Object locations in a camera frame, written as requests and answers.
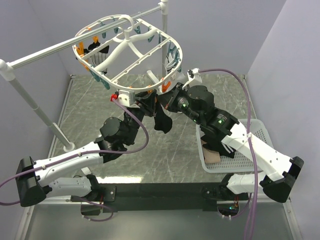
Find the orange clothespin holding sock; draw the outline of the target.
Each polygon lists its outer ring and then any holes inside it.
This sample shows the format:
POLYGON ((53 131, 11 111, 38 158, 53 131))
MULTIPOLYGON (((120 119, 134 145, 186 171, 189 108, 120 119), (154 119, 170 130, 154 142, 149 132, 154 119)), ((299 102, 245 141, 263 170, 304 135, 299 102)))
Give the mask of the orange clothespin holding sock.
POLYGON ((168 81, 167 83, 164 83, 161 85, 161 92, 165 93, 169 87, 171 86, 171 81, 168 81))

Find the white round clip hanger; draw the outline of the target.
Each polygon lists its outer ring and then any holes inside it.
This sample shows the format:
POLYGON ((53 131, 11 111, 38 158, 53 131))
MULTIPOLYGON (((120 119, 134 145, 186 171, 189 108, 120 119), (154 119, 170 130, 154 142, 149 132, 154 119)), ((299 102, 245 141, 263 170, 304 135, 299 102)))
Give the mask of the white round clip hanger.
POLYGON ((141 18, 133 18, 126 14, 105 16, 83 27, 77 32, 76 37, 92 33, 108 24, 113 24, 114 27, 80 41, 84 44, 83 56, 78 55, 76 50, 80 42, 73 45, 76 59, 88 72, 94 72, 108 82, 110 87, 115 87, 117 90, 132 89, 135 92, 157 89, 162 93, 161 86, 168 81, 171 81, 171 85, 167 91, 171 90, 176 83, 187 81, 182 72, 183 52, 179 43, 162 29, 141 18), (151 42, 147 41, 148 29, 156 29, 151 42), (100 46, 88 52, 88 46, 94 42, 94 36, 98 36, 100 46), (178 47, 179 62, 170 73, 167 73, 165 64, 169 42, 171 46, 178 47), (94 67, 90 56, 106 46, 109 46, 108 57, 94 67), (179 67, 181 67, 181 73, 175 80, 171 80, 172 74, 179 67))

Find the teal clothespin being pinched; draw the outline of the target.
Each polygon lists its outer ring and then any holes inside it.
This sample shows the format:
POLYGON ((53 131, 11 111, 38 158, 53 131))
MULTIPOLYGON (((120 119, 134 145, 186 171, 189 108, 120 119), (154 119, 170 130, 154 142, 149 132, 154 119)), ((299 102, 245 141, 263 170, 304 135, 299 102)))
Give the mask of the teal clothespin being pinched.
POLYGON ((178 62, 180 59, 180 53, 176 45, 172 46, 172 42, 169 42, 166 59, 168 63, 178 62))

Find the white sock black cuff stripes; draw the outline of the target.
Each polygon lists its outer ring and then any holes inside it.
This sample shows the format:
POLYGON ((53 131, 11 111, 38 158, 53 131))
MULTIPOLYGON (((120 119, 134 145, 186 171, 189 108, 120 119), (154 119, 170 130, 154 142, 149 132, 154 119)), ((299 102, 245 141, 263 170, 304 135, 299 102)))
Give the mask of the white sock black cuff stripes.
MULTIPOLYGON (((172 71, 172 69, 177 66, 178 62, 170 62, 170 63, 168 63, 167 56, 166 56, 166 62, 165 62, 166 72, 169 74, 172 71)), ((172 81, 174 81, 178 77, 178 75, 181 73, 181 71, 182 71, 182 67, 180 66, 178 68, 178 70, 171 75, 170 79, 172 81)))

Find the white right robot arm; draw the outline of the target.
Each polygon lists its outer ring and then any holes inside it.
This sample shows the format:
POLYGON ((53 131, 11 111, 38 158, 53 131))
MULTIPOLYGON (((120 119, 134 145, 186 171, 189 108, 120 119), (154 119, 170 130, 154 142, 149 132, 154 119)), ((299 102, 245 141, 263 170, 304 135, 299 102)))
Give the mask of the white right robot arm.
POLYGON ((227 174, 219 193, 230 200, 243 193, 263 192, 278 203, 285 203, 300 174, 304 161, 284 155, 260 140, 225 110, 215 107, 214 95, 206 86, 195 85, 188 90, 178 83, 172 90, 157 97, 169 112, 181 112, 195 122, 204 133, 207 148, 227 155, 238 152, 262 170, 254 174, 227 174))

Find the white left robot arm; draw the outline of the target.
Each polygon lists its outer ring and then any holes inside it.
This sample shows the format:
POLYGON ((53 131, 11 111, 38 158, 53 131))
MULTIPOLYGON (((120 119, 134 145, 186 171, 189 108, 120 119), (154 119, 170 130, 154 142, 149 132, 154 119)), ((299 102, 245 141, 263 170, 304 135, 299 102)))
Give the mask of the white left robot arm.
POLYGON ((124 110, 123 119, 107 118, 99 130, 100 136, 94 141, 56 157, 34 160, 28 156, 20 160, 14 179, 21 207, 68 195, 94 201, 102 191, 95 176, 88 174, 77 179, 65 175, 77 168, 108 163, 147 146, 148 136, 142 146, 134 150, 127 149, 135 143, 139 129, 144 132, 147 130, 142 123, 143 118, 155 116, 161 108, 156 90, 138 93, 134 97, 135 107, 125 107, 120 102, 123 98, 120 92, 111 97, 111 101, 124 110))

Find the black and white striped sock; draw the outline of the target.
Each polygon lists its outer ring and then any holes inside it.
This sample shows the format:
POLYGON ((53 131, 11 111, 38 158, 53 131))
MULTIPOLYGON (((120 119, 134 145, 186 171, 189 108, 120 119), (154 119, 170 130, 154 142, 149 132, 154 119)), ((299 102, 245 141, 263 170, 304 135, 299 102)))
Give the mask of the black and white striped sock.
MULTIPOLYGON (((88 46, 87 50, 90 53, 95 48, 99 47, 100 45, 101 44, 100 44, 99 41, 97 41, 96 43, 93 42, 88 46)), ((110 48, 110 46, 107 45, 106 47, 104 47, 100 51, 98 51, 95 54, 90 56, 90 62, 94 67, 96 67, 97 65, 101 64, 103 61, 105 61, 107 59, 107 57, 109 56, 109 48, 110 48)))

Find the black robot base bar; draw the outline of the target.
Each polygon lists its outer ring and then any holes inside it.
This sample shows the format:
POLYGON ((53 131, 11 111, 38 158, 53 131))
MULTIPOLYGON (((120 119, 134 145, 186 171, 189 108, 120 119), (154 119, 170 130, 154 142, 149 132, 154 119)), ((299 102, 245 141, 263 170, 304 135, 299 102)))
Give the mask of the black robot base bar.
POLYGON ((216 212, 219 201, 247 200, 219 182, 102 183, 92 202, 119 211, 196 210, 216 212))

